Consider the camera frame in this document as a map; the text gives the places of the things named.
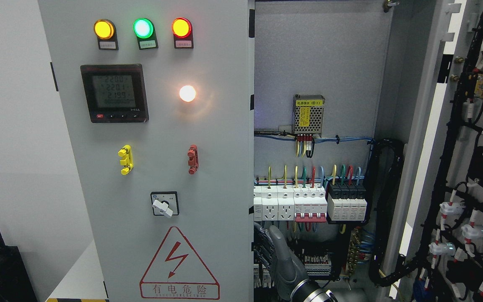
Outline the grey robot hand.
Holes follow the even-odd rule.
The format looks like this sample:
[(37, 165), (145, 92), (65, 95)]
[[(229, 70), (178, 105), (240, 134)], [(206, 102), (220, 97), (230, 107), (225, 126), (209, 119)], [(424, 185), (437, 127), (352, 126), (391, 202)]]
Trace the grey robot hand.
[(278, 295), (290, 301), (297, 285), (309, 279), (305, 267), (288, 247), (283, 233), (274, 225), (264, 229), (255, 222), (254, 244), (256, 256), (270, 271)]

